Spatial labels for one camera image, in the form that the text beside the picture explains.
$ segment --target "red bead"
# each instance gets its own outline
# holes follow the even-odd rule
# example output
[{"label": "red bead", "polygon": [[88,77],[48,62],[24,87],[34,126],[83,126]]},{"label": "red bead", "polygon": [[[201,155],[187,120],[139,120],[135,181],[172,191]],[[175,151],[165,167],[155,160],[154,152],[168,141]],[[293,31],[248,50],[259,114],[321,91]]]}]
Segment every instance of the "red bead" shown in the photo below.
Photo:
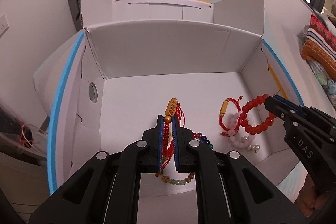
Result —
[{"label": "red bead", "polygon": [[266,100],[267,97],[268,97],[267,94],[264,94],[264,95],[262,96],[263,103],[265,103],[265,100]]},{"label": "red bead", "polygon": [[260,128],[262,131],[266,131],[268,129],[268,125],[265,122],[262,122]]},{"label": "red bead", "polygon": [[268,116],[269,116],[271,119],[275,119],[275,118],[277,117],[276,115],[274,115],[274,114],[271,113],[271,112],[268,114]]},{"label": "red bead", "polygon": [[256,126],[256,127],[255,127],[255,132],[256,132],[257,134],[260,134],[260,133],[262,132],[261,127],[260,127],[260,126]]},{"label": "red bead", "polygon": [[257,106],[258,106],[258,102],[257,102],[256,99],[253,99],[253,100],[251,101],[251,103],[252,103],[253,107],[257,107]]},{"label": "red bead", "polygon": [[250,101],[246,103],[246,106],[248,109],[253,109],[253,105]]},{"label": "red bead", "polygon": [[270,127],[274,123],[274,120],[270,117],[267,117],[265,123]]},{"label": "red bead", "polygon": [[246,113],[242,112],[240,113],[240,116],[239,116],[242,120],[245,120],[247,118],[247,115]]},{"label": "red bead", "polygon": [[249,122],[247,120],[242,120],[241,121],[241,126],[242,127],[246,127],[246,126],[248,126],[248,124],[249,124]]},{"label": "red bead", "polygon": [[250,134],[251,135],[256,135],[256,133],[257,133],[256,128],[252,127],[251,130],[250,130]]},{"label": "red bead", "polygon": [[251,129],[252,129],[252,126],[248,125],[245,127],[245,132],[250,133]]},{"label": "red bead", "polygon": [[247,113],[247,112],[249,112],[249,108],[248,108],[247,106],[243,106],[243,107],[241,108],[241,111],[242,111],[243,113]]},{"label": "red bead", "polygon": [[263,102],[263,97],[262,96],[257,96],[257,98],[256,98],[256,100],[257,100],[257,103],[259,104],[259,105],[262,105],[264,102]]}]

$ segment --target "screw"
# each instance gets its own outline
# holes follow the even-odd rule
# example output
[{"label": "screw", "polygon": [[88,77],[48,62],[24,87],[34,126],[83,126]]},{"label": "screw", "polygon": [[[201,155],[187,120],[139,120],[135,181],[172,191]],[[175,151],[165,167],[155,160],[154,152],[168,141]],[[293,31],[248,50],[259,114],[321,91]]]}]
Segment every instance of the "screw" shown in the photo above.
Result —
[{"label": "screw", "polygon": [[96,155],[96,158],[97,158],[98,160],[103,160],[103,159],[105,159],[106,157],[107,157],[107,154],[106,154],[105,152],[103,152],[103,151],[99,152],[99,153]]},{"label": "screw", "polygon": [[231,151],[229,153],[229,156],[233,159],[238,159],[240,157],[240,154],[237,151]]},{"label": "screw", "polygon": [[192,146],[192,147],[197,147],[200,145],[200,142],[198,140],[191,140],[189,142],[189,145]]},{"label": "screw", "polygon": [[146,141],[138,141],[136,143],[136,146],[140,147],[140,148],[146,147],[147,146],[147,142]]}]

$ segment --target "electrical outlet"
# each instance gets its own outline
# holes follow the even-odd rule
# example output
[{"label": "electrical outlet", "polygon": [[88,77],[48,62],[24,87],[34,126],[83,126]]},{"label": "electrical outlet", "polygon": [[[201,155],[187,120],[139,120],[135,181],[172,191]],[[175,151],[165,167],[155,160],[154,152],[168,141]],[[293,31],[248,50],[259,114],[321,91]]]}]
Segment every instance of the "electrical outlet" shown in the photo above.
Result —
[{"label": "electrical outlet", "polygon": [[2,36],[2,34],[8,29],[8,22],[6,19],[5,14],[2,14],[0,16],[0,37]]}]

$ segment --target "striped pillow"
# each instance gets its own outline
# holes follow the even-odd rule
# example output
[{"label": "striped pillow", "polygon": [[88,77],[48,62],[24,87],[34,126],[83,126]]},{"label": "striped pillow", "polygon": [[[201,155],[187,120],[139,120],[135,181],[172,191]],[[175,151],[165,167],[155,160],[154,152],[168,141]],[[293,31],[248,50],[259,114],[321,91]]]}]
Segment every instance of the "striped pillow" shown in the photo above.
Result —
[{"label": "striped pillow", "polygon": [[336,80],[336,38],[312,14],[301,56],[318,61],[333,80]]}]

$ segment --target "circular hole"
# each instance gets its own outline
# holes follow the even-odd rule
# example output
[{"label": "circular hole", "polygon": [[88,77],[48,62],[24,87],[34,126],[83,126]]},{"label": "circular hole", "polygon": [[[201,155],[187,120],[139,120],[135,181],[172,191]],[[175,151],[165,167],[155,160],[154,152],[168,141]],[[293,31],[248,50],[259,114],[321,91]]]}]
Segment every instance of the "circular hole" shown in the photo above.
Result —
[{"label": "circular hole", "polygon": [[97,92],[96,85],[92,82],[89,85],[89,97],[90,97],[91,102],[93,103],[97,102],[98,92]]}]

